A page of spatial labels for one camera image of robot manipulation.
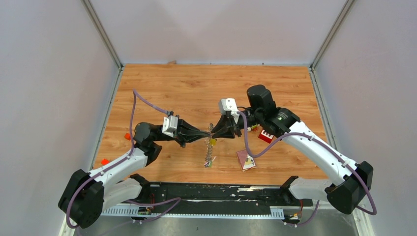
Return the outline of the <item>key with yellow tag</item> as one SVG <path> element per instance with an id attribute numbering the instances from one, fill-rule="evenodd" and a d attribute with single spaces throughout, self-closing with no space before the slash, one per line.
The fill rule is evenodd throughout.
<path id="1" fill-rule="evenodd" d="M 210 140 L 209 140 L 209 144 L 211 145 L 211 146 L 214 146 L 214 145 L 216 145 L 216 139 L 213 139 L 213 138 L 211 138 Z"/>

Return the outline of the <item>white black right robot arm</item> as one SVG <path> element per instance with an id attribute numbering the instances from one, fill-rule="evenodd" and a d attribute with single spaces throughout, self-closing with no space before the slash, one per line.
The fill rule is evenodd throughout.
<path id="1" fill-rule="evenodd" d="M 373 167 L 366 161 L 356 161 L 341 154 L 308 128 L 295 113 L 278 107 L 269 89 L 251 86 L 247 92 L 249 107 L 239 110 L 235 99 L 225 98 L 218 103 L 221 118 L 212 129 L 212 137 L 233 139 L 244 137 L 246 153 L 252 158 L 266 154 L 275 144 L 284 141 L 293 146 L 321 169 L 326 179 L 290 177 L 283 185 L 281 199 L 294 205 L 302 199 L 329 202 L 336 210 L 351 214 L 359 209 L 376 215 L 377 208 L 370 194 Z M 273 140 L 264 150 L 254 154 L 249 147 L 248 127 L 260 125 Z"/>

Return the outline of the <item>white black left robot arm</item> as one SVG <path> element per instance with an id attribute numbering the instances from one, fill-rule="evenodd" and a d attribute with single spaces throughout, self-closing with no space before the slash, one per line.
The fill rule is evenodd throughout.
<path id="1" fill-rule="evenodd" d="M 58 203 L 68 227 L 87 228 L 103 211 L 126 200 L 147 202 L 151 192 L 146 187 L 148 182 L 133 172 L 157 159 L 162 150 L 158 141 L 175 141 L 185 147 L 209 136 L 209 131 L 176 116 L 165 118 L 162 125 L 138 123 L 128 152 L 103 167 L 89 172 L 79 169 L 72 174 Z"/>

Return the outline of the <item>toy brick car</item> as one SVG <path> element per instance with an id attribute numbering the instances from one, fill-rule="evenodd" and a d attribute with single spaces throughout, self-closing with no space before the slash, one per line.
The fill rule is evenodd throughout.
<path id="1" fill-rule="evenodd" d="M 259 124 L 256 124 L 256 125 L 253 125 L 253 126 L 250 126 L 250 127 L 248 127 L 247 128 L 247 131 L 248 132 L 255 132 L 255 131 L 257 131 L 258 130 L 258 127 L 259 127 L 260 125 Z"/>

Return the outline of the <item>red white toy brick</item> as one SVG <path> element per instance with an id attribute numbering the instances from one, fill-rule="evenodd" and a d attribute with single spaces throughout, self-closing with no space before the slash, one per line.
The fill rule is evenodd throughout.
<path id="1" fill-rule="evenodd" d="M 273 139 L 274 139 L 274 135 L 268 133 L 267 131 L 265 131 L 264 129 L 262 129 L 262 131 L 259 133 L 258 138 L 265 141 L 266 143 L 270 144 Z"/>

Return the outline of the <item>playing card box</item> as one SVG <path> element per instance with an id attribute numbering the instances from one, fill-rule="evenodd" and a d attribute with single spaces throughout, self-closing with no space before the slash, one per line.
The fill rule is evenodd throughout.
<path id="1" fill-rule="evenodd" d="M 251 157 L 246 150 L 237 151 L 236 155 L 243 172 L 256 168 L 253 157 Z"/>

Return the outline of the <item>orange red brick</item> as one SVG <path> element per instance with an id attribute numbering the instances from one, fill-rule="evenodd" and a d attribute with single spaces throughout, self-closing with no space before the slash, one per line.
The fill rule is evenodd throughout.
<path id="1" fill-rule="evenodd" d="M 107 160 L 107 159 L 103 159 L 102 161 L 101 161 L 101 164 L 104 166 L 104 165 L 107 165 L 107 164 L 109 164 L 110 163 L 110 161 L 109 160 Z"/>

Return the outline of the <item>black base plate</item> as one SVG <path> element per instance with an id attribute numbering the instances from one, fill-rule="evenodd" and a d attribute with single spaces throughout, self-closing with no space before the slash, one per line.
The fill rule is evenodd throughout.
<path id="1" fill-rule="evenodd" d="M 299 211 L 312 200 L 291 200 L 279 186 L 153 182 L 134 199 L 151 204 L 151 212 L 200 214 L 268 214 L 271 207 Z"/>

